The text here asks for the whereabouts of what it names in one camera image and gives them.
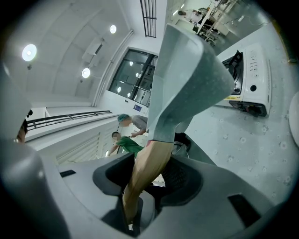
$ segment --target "white shirt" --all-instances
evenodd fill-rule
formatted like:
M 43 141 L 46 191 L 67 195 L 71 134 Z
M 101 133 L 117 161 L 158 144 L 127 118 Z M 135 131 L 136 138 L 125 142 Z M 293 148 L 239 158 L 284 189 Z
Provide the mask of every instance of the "white shirt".
M 194 22 L 199 22 L 202 19 L 202 15 L 199 13 L 193 12 L 192 9 L 185 10 L 186 15 L 184 16 L 188 21 L 192 20 Z

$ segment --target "gray silicone spatula head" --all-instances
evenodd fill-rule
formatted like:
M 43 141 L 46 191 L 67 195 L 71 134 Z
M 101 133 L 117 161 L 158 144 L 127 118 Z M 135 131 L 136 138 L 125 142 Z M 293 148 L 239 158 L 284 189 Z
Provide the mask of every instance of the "gray silicone spatula head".
M 197 35 L 168 24 L 154 73 L 149 140 L 173 142 L 175 127 L 234 90 L 234 79 Z

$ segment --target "wooden handle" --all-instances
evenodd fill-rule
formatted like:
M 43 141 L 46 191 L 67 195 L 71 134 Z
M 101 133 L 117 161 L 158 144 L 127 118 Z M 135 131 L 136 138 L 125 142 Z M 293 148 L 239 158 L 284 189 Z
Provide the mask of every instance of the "wooden handle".
M 137 213 L 139 195 L 163 171 L 170 159 L 172 147 L 173 143 L 148 141 L 147 146 L 138 153 L 122 197 L 128 223 Z

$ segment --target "ceiling pipe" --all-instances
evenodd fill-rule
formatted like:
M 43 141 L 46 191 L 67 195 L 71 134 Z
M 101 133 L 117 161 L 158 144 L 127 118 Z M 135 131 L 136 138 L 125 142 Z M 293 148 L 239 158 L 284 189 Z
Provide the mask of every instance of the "ceiling pipe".
M 109 72 L 112 64 L 114 63 L 114 59 L 116 57 L 116 55 L 119 53 L 121 47 L 123 47 L 123 45 L 125 44 L 125 42 L 131 37 L 131 35 L 134 33 L 133 30 L 130 30 L 129 33 L 125 36 L 125 38 L 122 40 L 122 42 L 120 43 L 120 45 L 118 46 L 118 48 L 116 49 L 116 51 L 114 52 L 113 56 L 111 57 L 107 67 L 105 68 L 104 70 L 104 73 L 102 74 L 102 77 L 101 77 L 101 80 L 99 82 L 99 85 L 98 85 L 98 88 L 97 88 L 97 91 L 95 93 L 95 96 L 93 98 L 93 103 L 92 103 L 92 107 L 96 107 L 97 106 L 97 101 L 99 100 L 100 98 L 100 95 L 102 93 L 102 90 L 103 90 L 103 86 L 104 86 L 104 83 L 106 81 L 106 76 L 107 76 L 107 73 Z

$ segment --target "white gas stove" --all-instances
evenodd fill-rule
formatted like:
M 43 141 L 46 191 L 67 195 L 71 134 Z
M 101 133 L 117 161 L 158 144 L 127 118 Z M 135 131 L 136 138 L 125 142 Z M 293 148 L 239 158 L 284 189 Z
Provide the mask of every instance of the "white gas stove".
M 232 53 L 228 59 L 218 58 L 233 76 L 235 89 L 217 105 L 230 106 L 254 116 L 268 115 L 272 95 L 271 71 L 262 47 L 255 43 Z

